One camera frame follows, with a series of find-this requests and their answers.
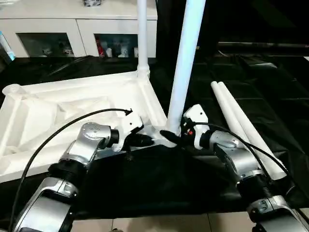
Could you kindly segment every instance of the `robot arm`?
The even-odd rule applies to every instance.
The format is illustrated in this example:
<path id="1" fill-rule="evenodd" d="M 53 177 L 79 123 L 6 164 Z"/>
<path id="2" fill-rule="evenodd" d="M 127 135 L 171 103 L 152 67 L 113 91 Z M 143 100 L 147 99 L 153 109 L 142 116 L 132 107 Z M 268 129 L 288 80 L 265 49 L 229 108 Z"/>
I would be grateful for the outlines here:
<path id="1" fill-rule="evenodd" d="M 184 119 L 187 122 L 208 122 L 204 115 L 201 106 L 195 105 L 184 114 Z M 194 136 L 187 140 L 194 141 L 196 149 L 212 150 L 225 164 L 248 206 L 250 219 L 256 223 L 253 231 L 308 232 L 284 197 L 271 189 L 257 160 L 242 142 L 228 133 L 197 126 L 194 126 L 194 131 L 185 132 L 187 136 Z"/>
<path id="2" fill-rule="evenodd" d="M 14 232 L 69 232 L 73 205 L 97 150 L 112 147 L 120 151 L 128 135 L 143 124 L 134 112 L 124 117 L 119 126 L 85 123 L 77 139 L 58 163 L 52 164 L 34 195 L 19 214 Z"/>

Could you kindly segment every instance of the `black plastic sheet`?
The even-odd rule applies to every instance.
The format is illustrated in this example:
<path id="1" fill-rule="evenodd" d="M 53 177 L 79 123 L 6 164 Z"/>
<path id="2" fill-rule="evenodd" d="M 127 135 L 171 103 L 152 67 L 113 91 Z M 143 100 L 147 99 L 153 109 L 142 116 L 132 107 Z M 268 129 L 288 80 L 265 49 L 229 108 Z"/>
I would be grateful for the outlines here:
<path id="1" fill-rule="evenodd" d="M 309 84 L 304 58 L 199 59 L 193 66 L 185 109 L 200 103 L 209 122 L 226 122 L 211 81 L 223 81 L 274 154 L 309 192 Z M 136 60 L 18 58 L 0 74 L 1 86 L 21 85 L 136 70 Z M 167 114 L 174 67 L 151 62 L 150 81 Z M 203 161 L 193 156 L 203 156 Z M 19 210 L 46 174 L 27 178 Z M 284 195 L 291 182 L 276 186 Z M 0 227 L 6 227 L 18 180 L 0 184 Z M 292 207 L 308 207 L 292 188 Z M 235 183 L 213 155 L 193 148 L 156 146 L 94 162 L 80 191 L 77 218 L 119 218 L 245 210 Z"/>

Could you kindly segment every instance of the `table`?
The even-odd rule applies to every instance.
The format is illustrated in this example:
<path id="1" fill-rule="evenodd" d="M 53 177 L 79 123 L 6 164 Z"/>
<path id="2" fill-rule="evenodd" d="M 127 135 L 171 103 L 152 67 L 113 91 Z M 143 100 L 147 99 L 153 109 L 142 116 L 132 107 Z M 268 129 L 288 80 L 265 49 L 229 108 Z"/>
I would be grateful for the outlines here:
<path id="1" fill-rule="evenodd" d="M 211 90 L 224 81 L 274 154 L 309 192 L 309 81 L 304 58 L 196 59 L 185 109 L 200 103 L 211 123 L 226 122 Z M 17 58 L 0 74 L 0 87 L 129 72 L 130 59 Z M 150 80 L 167 114 L 174 66 L 150 60 Z M 204 156 L 203 161 L 193 156 Z M 19 210 L 46 174 L 27 178 Z M 6 228 L 18 181 L 0 184 L 0 228 Z M 291 183 L 275 183 L 285 194 Z M 309 203 L 293 188 L 291 207 Z M 155 146 L 94 162 L 77 203 L 77 218 L 121 218 L 245 210 L 235 183 L 212 154 L 192 148 Z"/>

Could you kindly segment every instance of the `black joint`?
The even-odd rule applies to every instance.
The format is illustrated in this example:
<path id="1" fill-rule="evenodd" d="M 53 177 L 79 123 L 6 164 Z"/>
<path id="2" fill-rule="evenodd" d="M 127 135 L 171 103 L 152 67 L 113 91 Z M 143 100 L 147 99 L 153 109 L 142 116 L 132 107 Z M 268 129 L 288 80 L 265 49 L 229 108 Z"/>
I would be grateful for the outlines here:
<path id="1" fill-rule="evenodd" d="M 271 198 L 275 195 L 270 189 L 267 177 L 264 174 L 242 179 L 240 183 L 237 184 L 237 189 L 248 205 L 259 199 Z"/>
<path id="2" fill-rule="evenodd" d="M 210 147 L 210 140 L 211 140 L 211 131 L 206 131 L 205 133 L 202 133 L 201 138 L 199 140 L 199 145 L 205 149 L 209 149 Z"/>
<path id="3" fill-rule="evenodd" d="M 111 129 L 111 139 L 107 144 L 107 147 L 111 147 L 113 144 L 119 143 L 119 131 Z"/>
<path id="4" fill-rule="evenodd" d="M 51 177 L 68 181 L 77 188 L 81 186 L 87 174 L 86 167 L 75 160 L 61 160 L 59 163 L 52 164 L 48 171 Z"/>

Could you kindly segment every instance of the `white pipe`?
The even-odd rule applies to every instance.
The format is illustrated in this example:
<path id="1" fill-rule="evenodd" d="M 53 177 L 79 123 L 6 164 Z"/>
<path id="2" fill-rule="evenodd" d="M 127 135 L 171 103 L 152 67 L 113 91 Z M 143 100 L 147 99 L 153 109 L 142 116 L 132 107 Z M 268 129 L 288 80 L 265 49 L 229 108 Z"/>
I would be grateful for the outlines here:
<path id="1" fill-rule="evenodd" d="M 138 71 L 148 73 L 148 57 L 147 57 L 147 0 L 138 0 L 138 49 L 139 49 L 139 64 Z"/>
<path id="2" fill-rule="evenodd" d="M 238 105 L 233 95 L 227 89 L 225 84 L 223 82 L 219 82 L 218 85 L 221 91 L 224 93 L 226 99 L 228 99 L 229 105 L 232 108 L 238 122 L 241 124 L 241 127 L 245 131 L 250 143 L 259 147 L 265 152 L 269 153 L 273 157 L 275 157 L 274 154 L 269 149 L 269 147 L 267 146 L 267 144 L 265 143 L 265 141 L 262 139 L 262 137 L 258 133 L 258 131 L 255 129 L 251 121 L 247 118 L 246 114 L 243 112 L 241 107 Z M 286 176 L 284 171 L 278 165 L 276 165 L 269 157 L 267 157 L 266 155 L 264 155 L 263 153 L 259 151 L 257 151 L 257 155 L 262 160 L 263 164 L 265 165 L 266 170 L 268 171 L 272 179 L 277 180 L 277 179 L 281 179 Z"/>
<path id="3" fill-rule="evenodd" d="M 206 0 L 187 0 L 183 18 L 174 84 L 169 104 L 167 130 L 180 134 L 180 120 L 188 91 Z"/>
<path id="4" fill-rule="evenodd" d="M 220 108 L 230 130 L 235 134 L 239 135 L 244 141 L 249 142 L 246 133 L 238 122 L 232 108 L 229 105 L 228 100 L 225 98 L 224 93 L 220 90 L 218 83 L 213 81 L 211 83 L 211 88 L 216 96 L 216 99 L 220 105 Z"/>

